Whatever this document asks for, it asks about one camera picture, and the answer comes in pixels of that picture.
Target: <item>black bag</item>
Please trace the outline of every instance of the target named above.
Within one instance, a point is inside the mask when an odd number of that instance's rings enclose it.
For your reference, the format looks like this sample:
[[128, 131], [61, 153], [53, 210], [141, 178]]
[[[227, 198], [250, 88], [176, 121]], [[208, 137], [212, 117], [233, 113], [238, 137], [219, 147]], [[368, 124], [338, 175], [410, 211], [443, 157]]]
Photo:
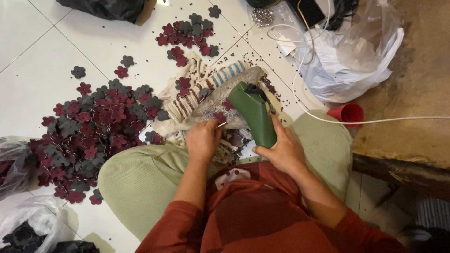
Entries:
[[135, 23], [144, 9], [144, 0], [56, 0], [63, 6], [108, 20]]

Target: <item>red long-sleeve shirt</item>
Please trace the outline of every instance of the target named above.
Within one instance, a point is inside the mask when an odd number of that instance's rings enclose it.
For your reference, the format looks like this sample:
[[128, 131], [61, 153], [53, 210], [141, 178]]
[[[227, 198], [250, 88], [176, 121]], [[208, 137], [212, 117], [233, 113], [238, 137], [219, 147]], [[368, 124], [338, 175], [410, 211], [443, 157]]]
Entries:
[[269, 162], [235, 168], [251, 179], [207, 189], [205, 210], [170, 203], [136, 253], [148, 252], [376, 252], [403, 253], [394, 238], [367, 227], [350, 209], [335, 228], [302, 205], [295, 182]]

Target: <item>clear plastic bag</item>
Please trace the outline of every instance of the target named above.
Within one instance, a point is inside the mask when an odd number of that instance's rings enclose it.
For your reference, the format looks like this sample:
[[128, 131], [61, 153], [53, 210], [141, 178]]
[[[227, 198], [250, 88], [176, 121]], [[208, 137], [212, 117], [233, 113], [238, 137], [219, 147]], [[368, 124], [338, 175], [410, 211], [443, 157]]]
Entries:
[[31, 157], [28, 140], [29, 138], [17, 136], [0, 137], [0, 161], [15, 161], [8, 170], [4, 183], [0, 185], [0, 200], [21, 192], [28, 186], [36, 164]]
[[399, 13], [387, 0], [369, 0], [360, 22], [343, 33], [337, 59], [353, 71], [376, 71], [400, 25]]
[[[0, 225], [0, 238], [10, 234], [16, 227], [28, 220], [38, 235], [47, 235], [35, 253], [52, 252], [59, 240], [63, 226], [61, 217], [63, 202], [52, 195], [27, 199], [17, 205]], [[0, 248], [6, 244], [0, 241]]]

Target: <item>plastic bag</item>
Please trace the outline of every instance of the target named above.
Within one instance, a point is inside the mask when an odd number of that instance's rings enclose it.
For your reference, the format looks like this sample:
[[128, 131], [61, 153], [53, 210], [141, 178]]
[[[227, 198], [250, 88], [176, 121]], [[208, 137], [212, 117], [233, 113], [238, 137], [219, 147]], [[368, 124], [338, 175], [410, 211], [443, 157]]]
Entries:
[[[35, 253], [51, 252], [58, 243], [63, 202], [52, 195], [39, 196], [22, 201], [0, 225], [0, 238], [10, 234], [16, 227], [28, 220], [38, 235], [47, 235]], [[0, 248], [6, 244], [0, 241]]]
[[[351, 101], [391, 75], [392, 71], [387, 67], [403, 41], [404, 31], [395, 25], [400, 25], [400, 21], [394, 22], [399, 20], [398, 14], [385, 0], [369, 2], [366, 13], [373, 14], [375, 12], [381, 16], [366, 15], [365, 18], [368, 20], [361, 21], [367, 24], [365, 26], [353, 26], [344, 35], [324, 31], [320, 37], [314, 39], [316, 56], [311, 64], [302, 65], [300, 71], [311, 93], [320, 101], [330, 103]], [[371, 27], [370, 31], [372, 32], [360, 30], [363, 27], [368, 29], [368, 24], [375, 25], [375, 20], [383, 21], [377, 23], [377, 25], [381, 25], [378, 29]], [[313, 37], [316, 37], [321, 30], [312, 29], [311, 32]], [[351, 34], [360, 34], [364, 37], [358, 38]], [[349, 50], [351, 45], [355, 46], [355, 50], [351, 54], [338, 57], [338, 54]], [[297, 48], [296, 54], [301, 59], [305, 54], [304, 48]], [[307, 51], [306, 61], [311, 58], [311, 54], [311, 50]]]
[[62, 6], [87, 12], [107, 20], [135, 23], [144, 9], [144, 0], [56, 0]]
[[0, 185], [0, 200], [21, 192], [28, 186], [36, 164], [30, 156], [28, 139], [16, 136], [0, 137], [0, 161], [15, 161], [8, 170], [5, 181]]

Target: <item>black plastic bag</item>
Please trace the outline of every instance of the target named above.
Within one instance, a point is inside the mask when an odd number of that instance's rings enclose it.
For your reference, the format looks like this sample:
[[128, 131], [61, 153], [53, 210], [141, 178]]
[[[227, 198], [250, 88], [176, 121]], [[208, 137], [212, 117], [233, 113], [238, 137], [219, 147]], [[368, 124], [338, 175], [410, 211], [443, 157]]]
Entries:
[[53, 253], [100, 253], [92, 242], [67, 241], [59, 242]]
[[108, 20], [135, 23], [144, 9], [144, 0], [56, 0], [63, 6]]

